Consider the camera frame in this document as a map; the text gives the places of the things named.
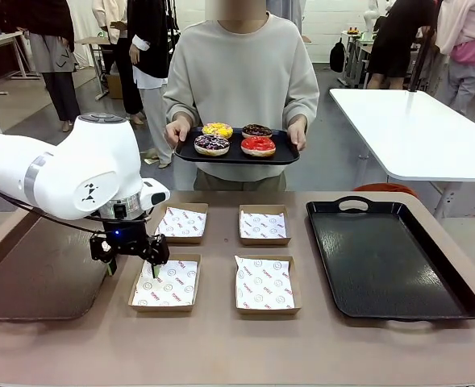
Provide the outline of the person's left hand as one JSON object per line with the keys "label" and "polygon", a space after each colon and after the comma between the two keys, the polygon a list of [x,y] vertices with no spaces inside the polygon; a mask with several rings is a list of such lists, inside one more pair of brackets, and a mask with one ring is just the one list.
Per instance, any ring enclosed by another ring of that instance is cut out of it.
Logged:
{"label": "person's left hand", "polygon": [[298,120],[289,125],[287,133],[291,143],[299,152],[306,148],[306,124],[302,120]]}

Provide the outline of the person's right hand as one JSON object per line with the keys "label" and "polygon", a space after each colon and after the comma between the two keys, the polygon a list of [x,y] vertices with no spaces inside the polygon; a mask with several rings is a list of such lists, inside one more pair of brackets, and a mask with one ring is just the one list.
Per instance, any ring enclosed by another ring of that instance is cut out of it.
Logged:
{"label": "person's right hand", "polygon": [[165,136],[172,149],[176,148],[179,143],[185,141],[190,128],[190,121],[183,117],[180,117],[166,125]]}

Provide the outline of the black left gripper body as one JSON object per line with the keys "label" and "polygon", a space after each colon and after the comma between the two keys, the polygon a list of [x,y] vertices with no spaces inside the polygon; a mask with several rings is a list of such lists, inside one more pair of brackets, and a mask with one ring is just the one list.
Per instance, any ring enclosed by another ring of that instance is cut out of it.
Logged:
{"label": "black left gripper body", "polygon": [[108,256],[148,256],[149,242],[146,223],[143,219],[124,222],[103,222],[105,247]]}

